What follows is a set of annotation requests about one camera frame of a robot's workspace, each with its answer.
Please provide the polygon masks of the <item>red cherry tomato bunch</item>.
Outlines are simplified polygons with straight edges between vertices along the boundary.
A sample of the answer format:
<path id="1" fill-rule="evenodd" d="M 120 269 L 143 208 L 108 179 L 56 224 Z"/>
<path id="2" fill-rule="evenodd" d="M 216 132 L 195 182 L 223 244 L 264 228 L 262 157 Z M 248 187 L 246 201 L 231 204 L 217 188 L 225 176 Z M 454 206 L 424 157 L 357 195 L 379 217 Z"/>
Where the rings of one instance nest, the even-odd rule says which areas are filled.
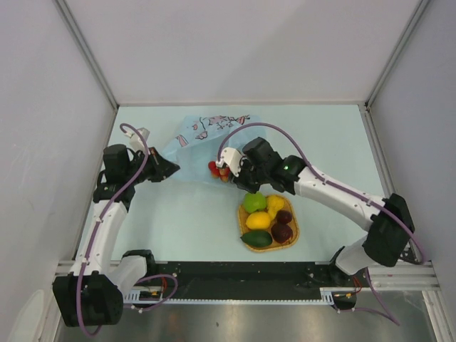
<path id="1" fill-rule="evenodd" d="M 210 161 L 208 163 L 208 168 L 211 173 L 211 176 L 214 179 L 220 179 L 223 182 L 228 182 L 231 172 L 228 167 L 217 167 L 215 161 Z"/>

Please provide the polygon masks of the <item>green fake lime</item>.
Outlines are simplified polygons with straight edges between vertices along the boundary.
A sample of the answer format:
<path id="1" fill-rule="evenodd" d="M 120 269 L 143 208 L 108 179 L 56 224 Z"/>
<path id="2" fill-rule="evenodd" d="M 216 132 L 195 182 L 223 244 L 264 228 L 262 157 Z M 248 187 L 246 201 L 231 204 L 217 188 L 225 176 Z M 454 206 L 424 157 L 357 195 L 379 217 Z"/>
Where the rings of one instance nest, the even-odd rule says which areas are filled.
<path id="1" fill-rule="evenodd" d="M 249 214 L 266 209 L 266 205 L 266 197 L 260 192 L 246 193 L 242 202 L 244 210 Z"/>

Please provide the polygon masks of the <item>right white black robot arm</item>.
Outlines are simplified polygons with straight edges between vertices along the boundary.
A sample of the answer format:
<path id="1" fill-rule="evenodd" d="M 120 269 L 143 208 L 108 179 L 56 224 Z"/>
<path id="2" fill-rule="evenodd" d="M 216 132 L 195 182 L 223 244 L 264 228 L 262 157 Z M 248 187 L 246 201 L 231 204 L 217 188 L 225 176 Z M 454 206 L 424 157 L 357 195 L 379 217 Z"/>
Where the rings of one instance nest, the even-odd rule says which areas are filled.
<path id="1" fill-rule="evenodd" d="M 333 255 L 328 276 L 337 286 L 345 286 L 366 267 L 394 267 L 415 231 L 408 204 L 400 195 L 373 196 L 337 182 L 302 157 L 282 158 L 264 138 L 248 142 L 242 150 L 222 148 L 219 162 L 228 166 L 242 190 L 255 193 L 262 185 L 271 185 L 278 192 L 314 200 L 367 233 Z"/>

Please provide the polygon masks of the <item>yellow fake lemon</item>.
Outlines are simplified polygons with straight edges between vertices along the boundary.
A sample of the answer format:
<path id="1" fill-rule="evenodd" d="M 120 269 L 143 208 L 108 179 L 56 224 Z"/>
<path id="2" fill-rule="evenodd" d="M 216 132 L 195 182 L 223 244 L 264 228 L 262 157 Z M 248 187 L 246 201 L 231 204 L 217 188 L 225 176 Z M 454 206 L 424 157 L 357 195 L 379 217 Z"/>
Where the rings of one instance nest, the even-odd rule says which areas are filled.
<path id="1" fill-rule="evenodd" d="M 267 212 L 251 213 L 245 222 L 245 225 L 250 230 L 268 229 L 271 224 L 271 217 Z"/>
<path id="2" fill-rule="evenodd" d="M 285 200 L 277 195 L 269 195 L 266 198 L 266 210 L 271 219 L 275 219 L 278 212 L 284 208 Z"/>

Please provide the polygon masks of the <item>woven bamboo tray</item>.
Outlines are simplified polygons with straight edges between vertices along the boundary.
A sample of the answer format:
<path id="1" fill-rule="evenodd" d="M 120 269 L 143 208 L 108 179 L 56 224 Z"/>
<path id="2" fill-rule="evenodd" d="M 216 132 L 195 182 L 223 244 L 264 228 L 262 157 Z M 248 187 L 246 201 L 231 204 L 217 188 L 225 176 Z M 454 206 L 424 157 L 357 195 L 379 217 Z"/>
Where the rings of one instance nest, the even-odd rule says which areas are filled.
<path id="1" fill-rule="evenodd" d="M 300 237 L 292 204 L 283 196 L 248 194 L 238 207 L 237 219 L 240 239 L 253 252 L 289 248 Z"/>

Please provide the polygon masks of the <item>dark green fake avocado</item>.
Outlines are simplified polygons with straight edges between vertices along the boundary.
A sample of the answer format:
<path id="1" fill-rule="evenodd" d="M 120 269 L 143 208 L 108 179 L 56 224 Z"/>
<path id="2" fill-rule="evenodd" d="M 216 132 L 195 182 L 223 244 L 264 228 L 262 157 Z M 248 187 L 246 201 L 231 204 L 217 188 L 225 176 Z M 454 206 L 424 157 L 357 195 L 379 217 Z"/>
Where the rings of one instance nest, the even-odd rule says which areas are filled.
<path id="1" fill-rule="evenodd" d="M 265 248 L 272 244 L 273 239 L 270 233 L 265 230 L 253 230 L 243 234 L 240 239 L 247 245 L 254 248 Z"/>

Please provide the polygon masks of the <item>light blue plastic bag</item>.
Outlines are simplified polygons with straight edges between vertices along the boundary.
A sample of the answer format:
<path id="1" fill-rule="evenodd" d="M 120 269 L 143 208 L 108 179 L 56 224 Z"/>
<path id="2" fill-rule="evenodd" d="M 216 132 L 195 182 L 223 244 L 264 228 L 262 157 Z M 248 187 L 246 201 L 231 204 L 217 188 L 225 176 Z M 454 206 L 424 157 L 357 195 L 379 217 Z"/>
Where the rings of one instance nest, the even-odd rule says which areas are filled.
<path id="1" fill-rule="evenodd" d="M 183 182 L 221 185 L 209 171 L 208 164 L 217 159 L 222 141 L 229 133 L 249 123 L 260 123 L 257 115 L 212 117 L 190 115 L 177 126 L 175 136 L 162 150 L 162 156 L 180 166 L 171 176 Z"/>

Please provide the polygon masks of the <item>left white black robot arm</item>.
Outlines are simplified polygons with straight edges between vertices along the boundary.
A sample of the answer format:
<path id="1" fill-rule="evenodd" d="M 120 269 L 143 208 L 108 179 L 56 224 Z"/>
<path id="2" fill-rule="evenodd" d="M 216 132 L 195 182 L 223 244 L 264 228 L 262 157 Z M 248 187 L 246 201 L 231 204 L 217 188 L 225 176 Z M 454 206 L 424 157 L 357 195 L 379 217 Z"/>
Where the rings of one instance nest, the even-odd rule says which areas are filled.
<path id="1" fill-rule="evenodd" d="M 53 294 L 68 327 L 106 326 L 119 322 L 124 298 L 139 282 L 157 278 L 154 256 L 149 249 L 130 250 L 115 270 L 111 257 L 120 228 L 135 196 L 135 186 L 162 182 L 179 170 L 155 148 L 133 151 L 125 145 L 103 151 L 104 170 L 98 174 L 93 193 L 93 218 L 82 250 L 65 276 L 53 282 Z"/>

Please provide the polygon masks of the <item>dark red fake plum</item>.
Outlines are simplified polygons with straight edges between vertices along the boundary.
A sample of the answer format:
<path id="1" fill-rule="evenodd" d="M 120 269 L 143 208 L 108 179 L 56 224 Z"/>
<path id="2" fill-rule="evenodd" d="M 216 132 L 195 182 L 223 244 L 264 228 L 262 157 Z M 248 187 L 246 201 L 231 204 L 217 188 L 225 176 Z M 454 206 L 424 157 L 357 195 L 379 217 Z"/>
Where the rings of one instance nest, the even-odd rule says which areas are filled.
<path id="1" fill-rule="evenodd" d="M 280 224 L 288 224 L 293 220 L 293 214 L 287 210 L 279 210 L 276 214 L 276 221 Z"/>
<path id="2" fill-rule="evenodd" d="M 292 228 L 287 224 L 276 223 L 271 228 L 271 235 L 279 244 L 289 243 L 294 236 Z"/>

